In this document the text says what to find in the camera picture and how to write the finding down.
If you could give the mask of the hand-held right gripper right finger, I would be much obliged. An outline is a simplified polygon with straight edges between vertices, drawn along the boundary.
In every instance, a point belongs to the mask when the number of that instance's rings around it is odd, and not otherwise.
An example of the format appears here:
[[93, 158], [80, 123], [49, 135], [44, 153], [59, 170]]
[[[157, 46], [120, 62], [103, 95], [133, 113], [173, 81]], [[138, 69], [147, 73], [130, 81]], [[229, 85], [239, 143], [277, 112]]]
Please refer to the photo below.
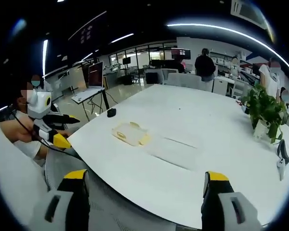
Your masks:
[[207, 171], [201, 206], [203, 231], [261, 231], [258, 211], [227, 176]]

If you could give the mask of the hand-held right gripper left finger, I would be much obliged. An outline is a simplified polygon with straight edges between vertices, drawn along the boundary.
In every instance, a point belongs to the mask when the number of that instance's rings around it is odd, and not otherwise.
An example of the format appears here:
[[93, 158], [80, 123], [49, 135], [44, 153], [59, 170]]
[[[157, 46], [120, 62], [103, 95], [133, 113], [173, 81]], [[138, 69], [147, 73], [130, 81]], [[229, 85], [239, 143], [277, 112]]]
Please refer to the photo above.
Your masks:
[[66, 174], [57, 189], [50, 190], [35, 206], [34, 231], [87, 231], [89, 226], [89, 191], [87, 170]]

